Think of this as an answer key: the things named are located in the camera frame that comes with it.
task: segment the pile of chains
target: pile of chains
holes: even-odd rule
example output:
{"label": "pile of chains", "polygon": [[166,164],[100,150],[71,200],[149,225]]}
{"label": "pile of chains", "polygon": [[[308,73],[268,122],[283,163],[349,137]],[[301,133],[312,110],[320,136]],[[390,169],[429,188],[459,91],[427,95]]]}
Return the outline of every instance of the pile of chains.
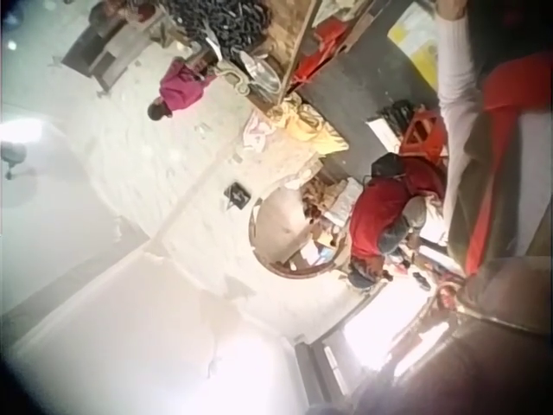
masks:
{"label": "pile of chains", "polygon": [[226,59],[237,59],[265,40],[271,12],[262,0],[159,0],[187,37],[205,45],[207,22]]}

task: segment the workshop floor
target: workshop floor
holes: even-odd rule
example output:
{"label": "workshop floor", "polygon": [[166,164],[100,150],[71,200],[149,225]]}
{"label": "workshop floor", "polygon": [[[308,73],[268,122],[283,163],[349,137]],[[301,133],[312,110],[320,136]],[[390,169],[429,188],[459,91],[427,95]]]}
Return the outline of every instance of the workshop floor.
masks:
{"label": "workshop floor", "polygon": [[388,38],[388,31],[413,3],[388,4],[348,54],[328,64],[299,92],[342,134],[350,150],[331,155],[326,165],[362,181],[384,146],[365,121],[398,99],[435,107],[437,97],[407,56]]}

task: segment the yellow cloth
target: yellow cloth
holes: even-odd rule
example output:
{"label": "yellow cloth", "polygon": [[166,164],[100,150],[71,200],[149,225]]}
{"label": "yellow cloth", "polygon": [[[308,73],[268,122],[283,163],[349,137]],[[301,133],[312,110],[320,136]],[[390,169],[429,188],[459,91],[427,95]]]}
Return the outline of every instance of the yellow cloth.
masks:
{"label": "yellow cloth", "polygon": [[322,156],[349,148],[346,140],[313,106],[302,104],[297,93],[286,97],[267,116],[276,127],[285,129],[295,140],[309,142]]}

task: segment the red object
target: red object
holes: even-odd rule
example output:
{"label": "red object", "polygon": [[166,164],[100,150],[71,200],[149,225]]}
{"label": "red object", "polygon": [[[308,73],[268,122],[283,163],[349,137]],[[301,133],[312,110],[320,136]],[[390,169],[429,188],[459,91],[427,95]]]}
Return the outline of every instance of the red object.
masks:
{"label": "red object", "polygon": [[[428,135],[423,123],[432,124]],[[399,145],[398,153],[405,156],[422,156],[431,163],[439,165],[447,139],[446,126],[438,111],[416,112]]]}
{"label": "red object", "polygon": [[315,39],[319,42],[317,52],[302,59],[298,65],[289,91],[293,91],[301,84],[309,82],[326,63],[331,61],[339,52],[341,43],[346,39],[347,22],[341,22],[335,17],[329,17],[315,29]]}
{"label": "red object", "polygon": [[433,192],[443,200],[444,183],[428,163],[405,157],[404,166],[403,180],[373,178],[355,202],[349,227],[354,257],[380,255],[380,234],[399,217],[411,197]]}
{"label": "red object", "polygon": [[198,79],[196,72],[183,59],[177,58],[163,76],[159,94],[169,110],[183,110],[199,101],[204,95],[204,89],[214,79],[214,76]]}
{"label": "red object", "polygon": [[497,67],[483,87],[484,108],[492,116],[492,174],[467,251],[465,272],[475,273],[481,265],[492,215],[493,184],[505,150],[517,128],[518,117],[526,111],[551,106],[553,53],[534,54]]}

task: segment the concrete floor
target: concrete floor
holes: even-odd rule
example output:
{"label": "concrete floor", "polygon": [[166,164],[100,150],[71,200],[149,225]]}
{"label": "concrete floor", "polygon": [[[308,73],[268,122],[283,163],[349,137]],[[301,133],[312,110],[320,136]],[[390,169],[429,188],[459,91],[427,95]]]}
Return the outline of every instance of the concrete floor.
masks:
{"label": "concrete floor", "polygon": [[[23,26],[3,34],[3,111],[59,131],[102,201],[154,239],[151,251],[170,255],[184,278],[290,340],[314,340],[359,295],[330,273],[291,281],[263,268],[248,238],[253,203],[229,208],[224,192],[240,182],[255,201],[275,182],[310,168],[315,151],[282,133],[267,140],[263,153],[245,150],[242,130],[253,107],[223,80],[197,105],[151,122],[146,108],[180,53],[175,45],[144,50],[110,96],[100,98],[95,80],[60,64],[95,3],[27,4]],[[79,215],[87,220],[84,209]]]}
{"label": "concrete floor", "polygon": [[359,181],[385,152],[365,124],[369,117],[398,99],[437,105],[435,91],[387,38],[391,26],[412,3],[394,0],[388,4],[348,54],[329,63],[299,91],[350,144],[349,151],[327,157],[328,167],[342,168]]}

